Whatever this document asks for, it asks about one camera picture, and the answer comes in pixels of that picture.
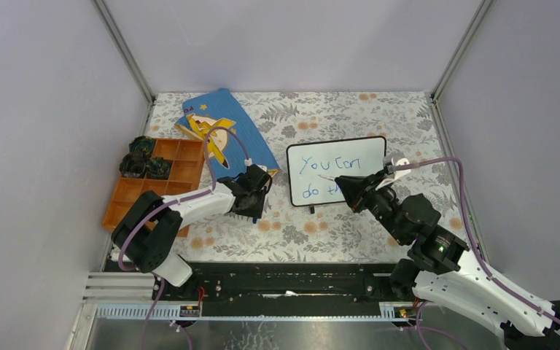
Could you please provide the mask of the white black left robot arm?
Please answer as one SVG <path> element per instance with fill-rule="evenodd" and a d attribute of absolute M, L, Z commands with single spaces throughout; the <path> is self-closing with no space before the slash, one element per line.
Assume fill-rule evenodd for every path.
<path fill-rule="evenodd" d="M 264 168 L 251 164 L 237 176 L 218 178 L 208 187 L 181 195 L 142 193 L 111 234 L 119 249 L 119 268 L 151 273 L 168 283 L 177 298 L 191 298 L 197 281 L 188 262 L 173 251 L 176 234 L 214 215 L 261 219 L 272 183 Z"/>

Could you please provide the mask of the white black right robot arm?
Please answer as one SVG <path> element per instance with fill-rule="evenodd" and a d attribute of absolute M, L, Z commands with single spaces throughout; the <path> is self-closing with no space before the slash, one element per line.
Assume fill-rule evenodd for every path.
<path fill-rule="evenodd" d="M 438 224 L 441 214 L 422 194 L 399 200 L 391 185 L 370 176 L 334 178 L 354 213 L 370 212 L 408 256 L 389 277 L 398 300 L 412 295 L 478 323 L 507 349 L 560 349 L 560 300 L 544 300 L 495 272 L 462 238 Z"/>

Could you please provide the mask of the white whiteboard black frame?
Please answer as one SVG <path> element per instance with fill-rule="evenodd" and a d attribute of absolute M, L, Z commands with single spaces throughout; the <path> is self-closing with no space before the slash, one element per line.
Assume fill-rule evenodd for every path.
<path fill-rule="evenodd" d="M 329 176 L 368 176 L 383 168 L 383 136 L 291 144 L 286 149 L 289 196 L 295 207 L 340 203 L 343 195 Z"/>

